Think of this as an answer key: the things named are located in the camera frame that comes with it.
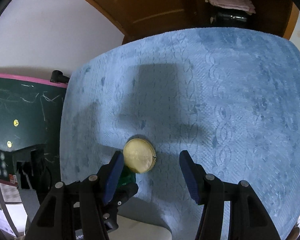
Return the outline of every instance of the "silver bolt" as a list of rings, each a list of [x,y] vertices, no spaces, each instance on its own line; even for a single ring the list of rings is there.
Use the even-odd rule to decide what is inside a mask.
[[[62,182],[57,182],[55,185],[56,188],[62,188],[63,187],[63,183]]]
[[[108,219],[109,217],[110,217],[110,214],[109,214],[109,213],[103,214],[103,218],[104,218],[104,219]]]
[[[244,186],[244,187],[249,186],[249,182],[247,182],[246,180],[242,180],[242,181],[240,182],[240,184],[241,184],[242,186]]]
[[[97,180],[98,179],[98,176],[97,175],[91,175],[91,176],[89,176],[89,180],[90,181],[95,181],[95,180]]]
[[[206,174],[206,179],[207,179],[207,180],[214,180],[214,175],[208,173],[208,174]]]

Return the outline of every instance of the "yellow lid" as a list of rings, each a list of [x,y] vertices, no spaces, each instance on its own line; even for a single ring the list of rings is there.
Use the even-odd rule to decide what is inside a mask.
[[[135,173],[143,173],[153,168],[156,160],[152,145],[144,139],[132,139],[123,149],[124,163]]]

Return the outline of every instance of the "brown wooden cabinet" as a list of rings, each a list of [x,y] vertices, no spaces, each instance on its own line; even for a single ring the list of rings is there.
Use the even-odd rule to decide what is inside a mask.
[[[125,35],[125,42],[166,31],[210,24],[209,4],[204,0],[86,0]],[[291,0],[251,0],[256,14],[250,29],[289,36],[297,20]]]

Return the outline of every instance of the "black clamp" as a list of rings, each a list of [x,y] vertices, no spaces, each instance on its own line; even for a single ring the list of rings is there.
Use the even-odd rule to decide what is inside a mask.
[[[204,205],[195,240],[220,240],[224,202],[230,201],[228,240],[280,240],[280,236],[251,185],[221,181],[182,151],[179,164],[191,198]]]
[[[116,151],[96,175],[69,185],[56,183],[40,205],[25,240],[75,240],[79,229],[85,240],[109,240],[108,233],[118,228],[118,206],[138,192],[138,185],[132,182],[116,188],[122,169],[123,154]]]

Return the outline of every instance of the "yellow jar lid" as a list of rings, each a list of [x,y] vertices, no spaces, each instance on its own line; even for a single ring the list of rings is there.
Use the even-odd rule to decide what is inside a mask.
[[[151,170],[155,164],[156,155],[152,145],[144,139],[132,139],[123,149],[124,163],[135,173]]]

